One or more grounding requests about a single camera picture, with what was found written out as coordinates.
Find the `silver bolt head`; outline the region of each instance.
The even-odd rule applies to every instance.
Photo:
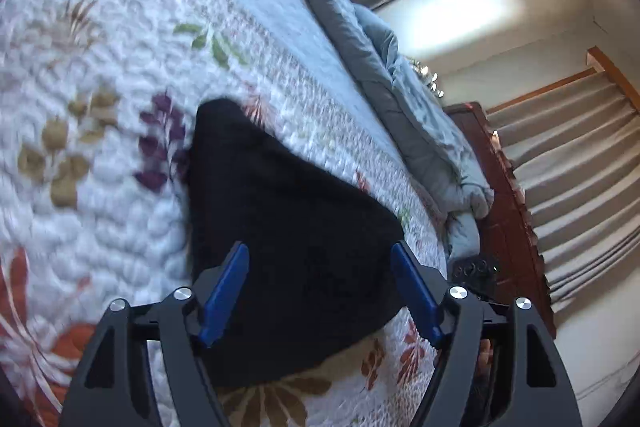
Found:
[[[449,295],[451,295],[454,299],[464,299],[468,295],[466,288],[462,286],[453,286],[449,289]]]
[[[178,301],[186,301],[189,297],[191,297],[191,288],[187,288],[187,286],[178,288],[174,292],[174,298],[178,299]]]
[[[531,309],[531,301],[526,297],[518,297],[516,299],[516,306],[521,310],[530,310]]]
[[[125,301],[125,299],[115,299],[114,301],[111,301],[111,304],[109,304],[109,309],[112,312],[119,312],[126,308],[126,306],[127,301]]]

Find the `green leaf print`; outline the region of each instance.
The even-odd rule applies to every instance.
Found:
[[[403,206],[398,213],[396,214],[398,219],[400,220],[400,225],[402,225],[402,229],[406,232],[409,227],[409,222],[411,221],[411,212],[406,206]]]
[[[194,50],[201,50],[207,44],[207,34],[203,33],[202,35],[198,35],[193,39],[191,43],[191,48]]]
[[[229,56],[226,54],[224,49],[222,49],[220,42],[215,37],[211,39],[211,54],[220,66],[225,68],[225,70],[229,69]]]
[[[196,33],[200,33],[202,31],[202,26],[198,26],[197,24],[178,24],[174,28],[174,35],[176,33],[190,33],[195,35]]]
[[[244,60],[244,57],[242,57],[242,54],[231,42],[229,42],[229,40],[224,35],[220,35],[220,40],[226,46],[229,52],[238,60],[238,63],[241,66],[248,66],[248,62]]]

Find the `white floral quilt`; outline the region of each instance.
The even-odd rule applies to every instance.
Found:
[[[0,364],[43,425],[57,425],[112,299],[149,303],[189,282],[181,179],[205,100],[237,100],[294,153],[368,191],[444,272],[392,142],[305,1],[270,2],[304,14],[290,46],[293,26],[265,0],[0,0]],[[149,349],[162,421],[177,426]],[[432,360],[403,310],[315,370],[220,398],[235,426],[408,425]]]

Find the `gray comforter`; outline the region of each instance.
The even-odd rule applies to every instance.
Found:
[[[379,17],[349,0],[308,2],[407,168],[446,218],[452,259],[478,254],[475,220],[489,212],[494,193],[463,134],[423,88]]]

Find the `black cloth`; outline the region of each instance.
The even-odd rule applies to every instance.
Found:
[[[396,216],[290,153],[234,102],[198,108],[188,187],[194,280],[235,241],[250,252],[225,334],[203,354],[213,385],[314,367],[400,309],[389,268],[404,237]]]

